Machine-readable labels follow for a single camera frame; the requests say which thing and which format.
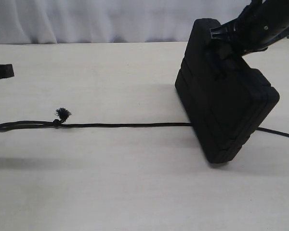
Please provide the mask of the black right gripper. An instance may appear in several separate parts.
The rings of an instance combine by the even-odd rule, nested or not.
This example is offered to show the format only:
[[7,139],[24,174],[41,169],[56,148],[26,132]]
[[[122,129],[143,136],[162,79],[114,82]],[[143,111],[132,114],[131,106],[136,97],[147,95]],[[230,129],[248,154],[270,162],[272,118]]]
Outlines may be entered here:
[[244,23],[234,19],[210,29],[209,45],[216,47],[220,53],[245,56],[263,52],[282,39],[289,39],[289,22],[270,23],[256,20]]

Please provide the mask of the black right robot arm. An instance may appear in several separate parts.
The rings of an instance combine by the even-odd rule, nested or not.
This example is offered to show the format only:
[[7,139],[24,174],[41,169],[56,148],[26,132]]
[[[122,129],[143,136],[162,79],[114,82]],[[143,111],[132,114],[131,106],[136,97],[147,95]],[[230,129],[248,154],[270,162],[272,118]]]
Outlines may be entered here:
[[265,51],[289,39],[289,0],[252,0],[236,19],[210,29],[210,36],[241,56]]

